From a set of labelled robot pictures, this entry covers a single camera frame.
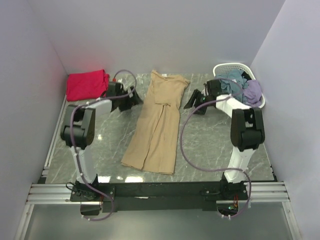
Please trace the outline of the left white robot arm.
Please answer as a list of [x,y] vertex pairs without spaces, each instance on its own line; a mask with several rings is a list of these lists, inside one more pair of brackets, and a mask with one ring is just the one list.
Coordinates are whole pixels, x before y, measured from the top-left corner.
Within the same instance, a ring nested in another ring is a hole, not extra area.
[[71,190],[73,195],[86,201],[95,201],[102,195],[91,153],[96,117],[110,114],[116,109],[127,111],[142,103],[134,85],[125,88],[123,83],[112,81],[97,99],[67,106],[60,138],[69,147],[75,164],[76,181]]

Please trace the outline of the beige t-shirt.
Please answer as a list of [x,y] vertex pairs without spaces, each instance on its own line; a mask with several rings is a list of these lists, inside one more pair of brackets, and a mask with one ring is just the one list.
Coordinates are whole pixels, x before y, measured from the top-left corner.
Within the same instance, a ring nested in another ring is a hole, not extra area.
[[172,175],[175,170],[180,106],[190,81],[153,70],[133,137],[121,164],[137,170]]

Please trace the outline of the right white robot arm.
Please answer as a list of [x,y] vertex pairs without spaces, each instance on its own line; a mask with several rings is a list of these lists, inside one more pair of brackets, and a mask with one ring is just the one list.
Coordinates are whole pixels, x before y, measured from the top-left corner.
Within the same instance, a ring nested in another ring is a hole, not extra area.
[[248,199],[251,193],[245,186],[245,181],[250,180],[248,164],[265,141],[263,114],[260,107],[251,107],[236,99],[243,93],[240,85],[235,93],[227,93],[222,89],[223,81],[223,78],[209,80],[203,90],[195,89],[184,108],[194,108],[193,114],[204,115],[208,107],[214,107],[230,117],[232,153],[229,164],[226,168],[212,169],[213,173],[222,173],[221,180],[207,183],[200,193],[214,200],[237,197],[244,200]]

